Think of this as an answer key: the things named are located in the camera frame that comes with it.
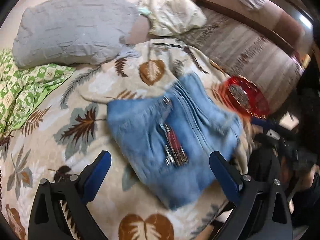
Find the red plastic basket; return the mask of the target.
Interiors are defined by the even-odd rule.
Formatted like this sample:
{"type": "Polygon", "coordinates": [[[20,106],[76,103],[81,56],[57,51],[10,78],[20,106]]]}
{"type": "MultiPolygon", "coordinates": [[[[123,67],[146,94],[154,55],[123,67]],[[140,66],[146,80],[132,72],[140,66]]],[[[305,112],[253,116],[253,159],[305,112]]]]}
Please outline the red plastic basket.
{"type": "Polygon", "coordinates": [[[229,77],[223,83],[227,99],[242,115],[266,119],[269,105],[262,91],[242,76],[229,77]]]}

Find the brown striped headboard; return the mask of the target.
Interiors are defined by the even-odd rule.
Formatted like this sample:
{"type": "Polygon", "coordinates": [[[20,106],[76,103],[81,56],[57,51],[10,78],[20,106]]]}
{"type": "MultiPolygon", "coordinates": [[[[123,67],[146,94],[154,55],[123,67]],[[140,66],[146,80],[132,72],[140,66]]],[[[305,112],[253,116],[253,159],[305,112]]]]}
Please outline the brown striped headboard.
{"type": "Polygon", "coordinates": [[[257,85],[271,112],[278,110],[303,74],[312,30],[271,1],[251,9],[239,0],[192,0],[207,18],[202,28],[179,36],[229,75],[257,85]]]}

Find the leaf patterned beige blanket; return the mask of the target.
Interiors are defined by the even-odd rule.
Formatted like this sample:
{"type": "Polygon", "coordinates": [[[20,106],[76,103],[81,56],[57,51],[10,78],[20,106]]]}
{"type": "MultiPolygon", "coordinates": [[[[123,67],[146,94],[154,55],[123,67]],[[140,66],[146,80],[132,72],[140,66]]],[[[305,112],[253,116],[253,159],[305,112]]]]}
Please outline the leaf patterned beige blanket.
{"type": "Polygon", "coordinates": [[[40,180],[79,174],[101,151],[110,152],[112,164],[88,208],[109,239],[195,239],[226,204],[213,183],[199,200],[166,209],[136,177],[106,119],[109,101],[160,96],[187,72],[195,72],[211,99],[227,110],[221,94],[227,76],[198,49],[174,38],[152,39],[129,50],[137,57],[75,67],[20,129],[1,139],[1,215],[18,239],[28,237],[40,180]]]}

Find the grey pillow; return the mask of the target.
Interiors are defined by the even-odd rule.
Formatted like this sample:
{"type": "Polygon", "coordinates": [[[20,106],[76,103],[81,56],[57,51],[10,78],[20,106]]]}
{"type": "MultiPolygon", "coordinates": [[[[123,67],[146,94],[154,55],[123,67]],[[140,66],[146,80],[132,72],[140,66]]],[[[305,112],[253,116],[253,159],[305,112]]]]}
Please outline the grey pillow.
{"type": "Polygon", "coordinates": [[[112,60],[137,17],[137,7],[127,0],[49,0],[29,7],[12,46],[16,66],[112,60]]]}

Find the cream crumpled pillow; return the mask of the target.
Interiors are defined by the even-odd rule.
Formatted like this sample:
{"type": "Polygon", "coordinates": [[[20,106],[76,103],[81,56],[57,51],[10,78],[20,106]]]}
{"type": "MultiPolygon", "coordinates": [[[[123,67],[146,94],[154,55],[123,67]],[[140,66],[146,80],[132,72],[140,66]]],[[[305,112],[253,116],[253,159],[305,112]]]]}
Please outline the cream crumpled pillow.
{"type": "Polygon", "coordinates": [[[139,0],[138,11],[150,22],[149,34],[176,36],[203,27],[207,18],[191,0],[139,0]]]}

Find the green patterned cloth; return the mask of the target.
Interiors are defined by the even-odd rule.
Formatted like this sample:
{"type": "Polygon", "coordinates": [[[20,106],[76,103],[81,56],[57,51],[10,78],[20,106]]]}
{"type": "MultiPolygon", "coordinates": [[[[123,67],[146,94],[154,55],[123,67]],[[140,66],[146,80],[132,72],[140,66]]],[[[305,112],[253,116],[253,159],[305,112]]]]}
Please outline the green patterned cloth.
{"type": "Polygon", "coordinates": [[[46,96],[74,71],[53,63],[20,69],[12,51],[1,50],[1,136],[21,128],[46,96]]]}

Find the blue denim jeans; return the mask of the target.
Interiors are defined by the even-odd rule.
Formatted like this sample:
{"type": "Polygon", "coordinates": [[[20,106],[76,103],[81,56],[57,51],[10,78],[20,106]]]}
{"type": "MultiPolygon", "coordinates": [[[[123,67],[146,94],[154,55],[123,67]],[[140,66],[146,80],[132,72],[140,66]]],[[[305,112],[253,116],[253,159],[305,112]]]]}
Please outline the blue denim jeans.
{"type": "Polygon", "coordinates": [[[214,180],[209,156],[233,155],[242,123],[218,107],[195,73],[157,98],[113,100],[107,124],[139,180],[171,210],[196,201],[214,180]]]}

